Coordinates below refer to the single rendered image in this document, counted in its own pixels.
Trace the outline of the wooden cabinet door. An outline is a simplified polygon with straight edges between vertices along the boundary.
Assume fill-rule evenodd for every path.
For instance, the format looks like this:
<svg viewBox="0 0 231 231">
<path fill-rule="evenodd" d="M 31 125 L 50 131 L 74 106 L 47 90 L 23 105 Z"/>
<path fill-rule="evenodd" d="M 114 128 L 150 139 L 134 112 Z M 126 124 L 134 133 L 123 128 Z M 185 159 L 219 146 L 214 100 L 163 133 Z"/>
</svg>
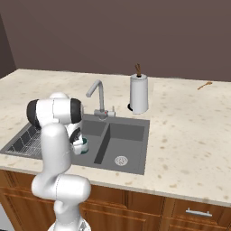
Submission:
<svg viewBox="0 0 231 231">
<path fill-rule="evenodd" d="M 92 231 L 158 231 L 161 217 L 128 209 L 82 203 L 80 211 Z"/>
<path fill-rule="evenodd" d="M 0 202 L 15 231 L 48 231 L 55 221 L 53 202 L 30 191 L 0 188 Z"/>
</svg>

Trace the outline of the green mug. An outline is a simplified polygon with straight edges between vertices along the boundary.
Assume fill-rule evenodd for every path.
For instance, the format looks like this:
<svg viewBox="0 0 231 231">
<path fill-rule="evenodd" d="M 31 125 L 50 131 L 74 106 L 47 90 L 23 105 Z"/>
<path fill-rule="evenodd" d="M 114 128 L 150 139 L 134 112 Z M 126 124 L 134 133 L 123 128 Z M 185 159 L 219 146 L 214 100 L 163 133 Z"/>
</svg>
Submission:
<svg viewBox="0 0 231 231">
<path fill-rule="evenodd" d="M 83 144 L 80 146 L 81 154 L 84 154 L 88 152 L 88 139 L 86 137 L 83 137 L 82 141 L 83 141 Z"/>
</svg>

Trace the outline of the wooden drawer front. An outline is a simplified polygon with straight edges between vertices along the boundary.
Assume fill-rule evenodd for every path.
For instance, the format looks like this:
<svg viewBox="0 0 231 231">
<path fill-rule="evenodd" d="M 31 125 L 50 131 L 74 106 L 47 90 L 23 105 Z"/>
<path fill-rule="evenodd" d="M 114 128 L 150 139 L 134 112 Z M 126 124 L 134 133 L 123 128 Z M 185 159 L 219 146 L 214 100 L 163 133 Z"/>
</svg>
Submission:
<svg viewBox="0 0 231 231">
<path fill-rule="evenodd" d="M 200 217 L 187 214 L 185 212 L 187 208 L 202 212 L 209 211 L 209 213 L 212 214 L 212 217 Z M 197 222 L 212 226 L 229 227 L 229 225 L 231 224 L 231 208 L 194 201 L 187 201 L 183 199 L 176 199 L 172 211 L 172 217 L 189 222 Z"/>
</svg>

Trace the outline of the white paper towel roll holder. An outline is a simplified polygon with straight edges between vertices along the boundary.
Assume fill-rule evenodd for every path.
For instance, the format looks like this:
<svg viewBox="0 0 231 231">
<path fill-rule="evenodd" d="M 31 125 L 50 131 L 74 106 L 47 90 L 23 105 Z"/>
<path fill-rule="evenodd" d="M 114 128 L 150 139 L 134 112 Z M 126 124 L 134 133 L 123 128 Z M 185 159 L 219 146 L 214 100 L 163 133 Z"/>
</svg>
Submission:
<svg viewBox="0 0 231 231">
<path fill-rule="evenodd" d="M 141 73 L 141 65 L 135 65 L 136 73 L 130 77 L 130 103 L 128 108 L 134 115 L 145 113 L 148 108 L 148 78 Z"/>
</svg>

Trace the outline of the wooden cabinet front panel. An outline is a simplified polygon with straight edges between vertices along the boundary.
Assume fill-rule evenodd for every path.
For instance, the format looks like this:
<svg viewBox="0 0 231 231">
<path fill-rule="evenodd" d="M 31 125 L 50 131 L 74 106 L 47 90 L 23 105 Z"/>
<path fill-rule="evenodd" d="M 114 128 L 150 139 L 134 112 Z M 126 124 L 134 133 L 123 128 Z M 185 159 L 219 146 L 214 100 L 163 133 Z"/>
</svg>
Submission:
<svg viewBox="0 0 231 231">
<path fill-rule="evenodd" d="M 89 200 L 152 215 L 162 213 L 164 202 L 164 198 L 161 196 L 96 185 L 91 188 Z"/>
</svg>

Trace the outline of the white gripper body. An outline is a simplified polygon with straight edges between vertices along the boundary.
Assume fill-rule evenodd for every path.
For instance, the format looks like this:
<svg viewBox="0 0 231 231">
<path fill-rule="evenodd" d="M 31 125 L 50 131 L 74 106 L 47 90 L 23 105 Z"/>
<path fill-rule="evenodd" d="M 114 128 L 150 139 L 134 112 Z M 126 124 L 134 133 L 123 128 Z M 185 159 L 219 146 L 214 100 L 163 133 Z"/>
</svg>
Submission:
<svg viewBox="0 0 231 231">
<path fill-rule="evenodd" d="M 71 145 L 72 150 L 73 150 L 73 152 L 74 152 L 76 155 L 81 154 L 81 152 L 82 152 L 82 145 L 83 145 L 83 140 L 82 140 L 82 139 L 78 139 L 77 141 L 75 141 L 75 142 Z"/>
</svg>

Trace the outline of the dark grey double sink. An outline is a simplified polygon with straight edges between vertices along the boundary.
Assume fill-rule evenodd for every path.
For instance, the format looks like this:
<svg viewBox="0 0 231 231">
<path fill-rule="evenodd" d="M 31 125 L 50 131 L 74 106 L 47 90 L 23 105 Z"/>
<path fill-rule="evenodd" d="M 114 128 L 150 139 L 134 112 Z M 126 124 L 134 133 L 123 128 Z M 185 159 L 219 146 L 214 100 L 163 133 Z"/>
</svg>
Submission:
<svg viewBox="0 0 231 231">
<path fill-rule="evenodd" d="M 88 139 L 88 151 L 74 155 L 72 164 L 144 175 L 149 126 L 149 120 L 108 117 L 100 121 L 84 114 L 81 133 Z M 28 123 L 0 153 L 41 160 L 41 131 Z"/>
</svg>

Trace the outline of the wooden spoon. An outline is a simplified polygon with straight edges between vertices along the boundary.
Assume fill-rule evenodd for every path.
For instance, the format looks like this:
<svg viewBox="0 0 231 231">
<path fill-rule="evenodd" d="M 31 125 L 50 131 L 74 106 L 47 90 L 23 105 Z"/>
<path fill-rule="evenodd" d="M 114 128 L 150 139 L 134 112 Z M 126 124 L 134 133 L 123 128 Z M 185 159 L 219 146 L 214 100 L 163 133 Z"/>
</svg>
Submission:
<svg viewBox="0 0 231 231">
<path fill-rule="evenodd" d="M 198 90 L 202 89 L 202 88 L 203 88 L 203 87 L 205 87 L 205 86 L 212 85 L 212 84 L 213 84 L 213 82 L 212 82 L 212 81 L 208 81 L 208 82 L 207 82 L 207 83 L 205 83 L 204 85 L 202 85 L 202 86 L 198 87 Z"/>
</svg>

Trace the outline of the grey metal tap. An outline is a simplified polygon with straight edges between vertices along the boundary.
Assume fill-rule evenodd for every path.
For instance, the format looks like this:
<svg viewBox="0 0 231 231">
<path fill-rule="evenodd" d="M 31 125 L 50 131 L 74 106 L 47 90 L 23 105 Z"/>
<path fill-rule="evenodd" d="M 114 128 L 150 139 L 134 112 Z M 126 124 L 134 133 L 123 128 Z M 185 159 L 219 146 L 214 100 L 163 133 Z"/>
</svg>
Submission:
<svg viewBox="0 0 231 231">
<path fill-rule="evenodd" d="M 88 90 L 86 96 L 91 97 L 96 89 L 98 89 L 98 93 L 99 93 L 99 109 L 94 110 L 94 116 L 97 116 L 100 120 L 106 120 L 108 117 L 115 117 L 116 116 L 115 110 L 112 111 L 105 110 L 104 88 L 101 80 L 97 79 L 93 83 L 93 85 Z"/>
</svg>

